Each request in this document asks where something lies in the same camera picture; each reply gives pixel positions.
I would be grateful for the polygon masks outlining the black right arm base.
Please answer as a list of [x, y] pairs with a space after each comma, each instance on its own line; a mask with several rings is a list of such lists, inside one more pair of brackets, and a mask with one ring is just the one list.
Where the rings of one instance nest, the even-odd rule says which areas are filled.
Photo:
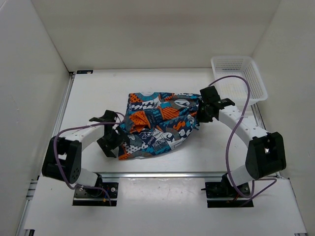
[[233, 187], [223, 187], [220, 182], [205, 182], [201, 189], [206, 193], [207, 208], [254, 207], [252, 200], [242, 198]]

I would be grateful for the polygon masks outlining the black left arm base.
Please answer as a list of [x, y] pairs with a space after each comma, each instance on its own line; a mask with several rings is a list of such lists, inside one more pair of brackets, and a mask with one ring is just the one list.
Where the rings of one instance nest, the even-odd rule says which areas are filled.
[[118, 182], [103, 182], [103, 188], [108, 195], [102, 190], [76, 188], [74, 191], [73, 206], [83, 207], [116, 207], [118, 199]]

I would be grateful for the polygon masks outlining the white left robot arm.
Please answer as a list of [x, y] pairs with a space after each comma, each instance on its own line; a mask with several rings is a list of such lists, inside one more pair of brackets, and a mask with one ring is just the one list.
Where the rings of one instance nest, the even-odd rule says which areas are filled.
[[48, 145], [42, 174], [64, 181], [70, 189], [83, 187], [93, 197], [103, 192], [100, 175], [82, 168], [82, 151], [94, 142], [115, 157], [113, 149], [130, 143], [127, 134], [115, 122], [89, 122], [85, 126], [68, 128], [53, 137]]

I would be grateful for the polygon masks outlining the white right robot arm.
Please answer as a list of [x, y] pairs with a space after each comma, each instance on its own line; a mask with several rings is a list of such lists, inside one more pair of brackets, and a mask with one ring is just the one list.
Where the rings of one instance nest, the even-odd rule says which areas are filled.
[[270, 133], [257, 126], [243, 115], [230, 99], [210, 103], [201, 101], [197, 119], [202, 123], [216, 119], [232, 130], [225, 151], [226, 162], [229, 161], [229, 147], [234, 135], [237, 135], [247, 147], [244, 165], [233, 171], [229, 164], [226, 165], [227, 181], [221, 184], [224, 195], [231, 197], [238, 192], [240, 185], [259, 180], [286, 168], [282, 135], [279, 132]]

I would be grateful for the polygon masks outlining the colourful patterned shorts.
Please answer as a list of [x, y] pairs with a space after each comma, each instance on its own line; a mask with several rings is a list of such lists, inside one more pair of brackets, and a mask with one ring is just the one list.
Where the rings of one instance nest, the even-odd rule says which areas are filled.
[[151, 158], [182, 144], [199, 129], [200, 100], [195, 93], [130, 93], [120, 125], [130, 142], [119, 146], [119, 160]]

